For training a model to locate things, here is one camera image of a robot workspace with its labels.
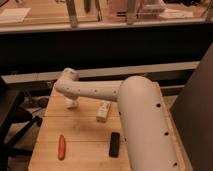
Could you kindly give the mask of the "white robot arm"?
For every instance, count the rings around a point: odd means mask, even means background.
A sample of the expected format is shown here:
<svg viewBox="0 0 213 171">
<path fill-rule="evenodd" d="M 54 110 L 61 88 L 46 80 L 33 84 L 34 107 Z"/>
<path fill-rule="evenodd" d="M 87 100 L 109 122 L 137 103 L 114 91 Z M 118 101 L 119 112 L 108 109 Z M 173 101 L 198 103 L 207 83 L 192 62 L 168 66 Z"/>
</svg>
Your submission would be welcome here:
<svg viewBox="0 0 213 171">
<path fill-rule="evenodd" d="M 117 103 L 131 171 L 180 171 L 161 96 L 150 79 L 79 81 L 75 70 L 65 68 L 54 88 L 72 100 L 82 96 Z"/>
</svg>

